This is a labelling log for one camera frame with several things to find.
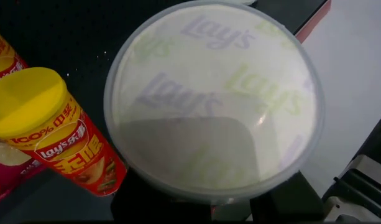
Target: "yellow plastic cap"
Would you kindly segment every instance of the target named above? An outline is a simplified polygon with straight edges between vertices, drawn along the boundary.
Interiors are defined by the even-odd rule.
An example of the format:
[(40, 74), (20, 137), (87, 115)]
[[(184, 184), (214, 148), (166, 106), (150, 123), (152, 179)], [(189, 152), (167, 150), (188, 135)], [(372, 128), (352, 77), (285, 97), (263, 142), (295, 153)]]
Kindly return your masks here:
[(62, 107), (66, 84), (49, 68), (27, 68), (0, 79), (0, 138), (25, 134)]

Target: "clear plastic container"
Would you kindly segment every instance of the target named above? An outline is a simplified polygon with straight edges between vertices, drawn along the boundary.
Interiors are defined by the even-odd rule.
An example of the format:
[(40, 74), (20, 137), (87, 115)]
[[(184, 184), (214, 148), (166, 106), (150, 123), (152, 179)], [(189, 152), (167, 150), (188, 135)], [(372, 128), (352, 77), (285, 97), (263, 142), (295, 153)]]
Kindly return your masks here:
[(324, 101), (306, 52), (278, 22), (247, 6), (195, 1), (127, 39), (109, 71), (104, 115), (144, 179), (222, 204), (299, 170), (319, 138)]

